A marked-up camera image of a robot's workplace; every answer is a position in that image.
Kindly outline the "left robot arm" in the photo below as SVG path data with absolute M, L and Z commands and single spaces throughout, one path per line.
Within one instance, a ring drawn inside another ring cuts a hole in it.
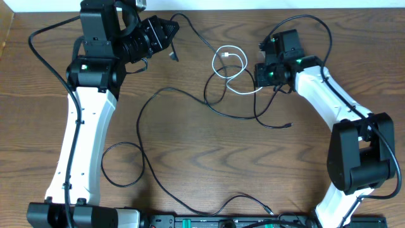
M 33 227 L 147 227 L 134 208 L 100 204 L 102 153 L 126 65 L 166 49 L 177 22 L 139 13 L 144 1 L 82 1 L 83 34 L 61 83 L 68 91 L 68 119 L 57 168 L 42 203 L 31 203 Z

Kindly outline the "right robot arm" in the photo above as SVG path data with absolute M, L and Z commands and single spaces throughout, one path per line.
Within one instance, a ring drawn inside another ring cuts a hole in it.
M 279 90 L 288 85 L 332 132 L 327 156 L 331 185 L 315 207 L 315 224 L 354 225 L 351 216 L 361 201 L 399 170 L 392 119 L 361 106 L 334 81 L 319 57 L 305 55 L 297 30 L 276 33 L 259 49 L 264 61 L 255 66 L 255 86 Z

